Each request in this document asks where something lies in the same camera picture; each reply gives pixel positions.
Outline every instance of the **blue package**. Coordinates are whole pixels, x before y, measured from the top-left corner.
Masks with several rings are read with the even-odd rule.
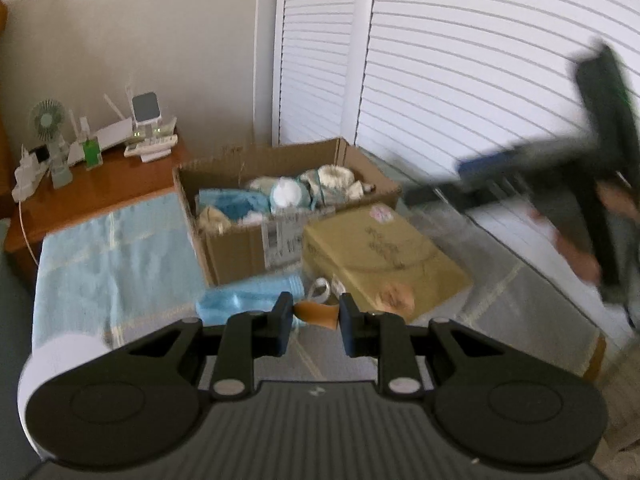
[[[258,191],[243,189],[201,189],[198,193],[200,208],[211,206],[232,222],[247,216],[251,211],[269,214],[269,197]]]
[[[210,288],[196,303],[196,311],[204,325],[222,325],[234,314],[270,311],[283,292],[290,292],[294,302],[304,298],[305,287],[298,272],[255,276]]]

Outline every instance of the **wooden desk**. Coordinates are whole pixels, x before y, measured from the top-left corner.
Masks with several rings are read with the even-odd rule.
[[[121,146],[107,150],[102,158],[104,164],[91,171],[86,170],[84,163],[76,165],[71,169],[73,182],[60,189],[53,189],[51,177],[47,175],[36,193],[22,204],[24,229],[37,258],[48,233],[171,192],[173,167],[189,157],[184,143],[179,142],[170,156],[146,164],[138,156],[125,158]],[[17,208],[4,240],[4,250],[22,277],[33,285],[37,269],[22,236]]]

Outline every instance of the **barcode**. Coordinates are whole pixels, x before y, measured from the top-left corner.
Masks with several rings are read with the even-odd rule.
[[[267,227],[267,245],[270,249],[278,248],[278,225],[270,225]]]

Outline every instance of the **remote control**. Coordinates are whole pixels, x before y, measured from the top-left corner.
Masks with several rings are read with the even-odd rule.
[[[178,136],[155,137],[153,139],[145,139],[137,144],[127,146],[124,150],[124,156],[148,155],[149,153],[165,152],[170,150],[178,143]]]

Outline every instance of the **brown box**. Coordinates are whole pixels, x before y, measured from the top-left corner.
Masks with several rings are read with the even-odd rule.
[[[385,310],[412,322],[468,289],[471,279],[395,211],[368,205],[309,222],[303,265],[360,310]]]
[[[267,148],[249,146],[227,152],[223,158],[207,158],[182,164],[174,169],[175,189],[182,204],[188,230],[207,285],[223,285],[265,272],[264,226],[234,226],[221,235],[198,231],[194,199],[207,188],[240,189],[259,176],[298,176],[325,164],[349,168],[356,178],[376,186],[362,200],[336,209],[383,202],[396,207],[400,195],[397,183],[382,172],[357,148],[344,139],[311,144],[292,144]],[[302,226],[297,235],[302,250]]]

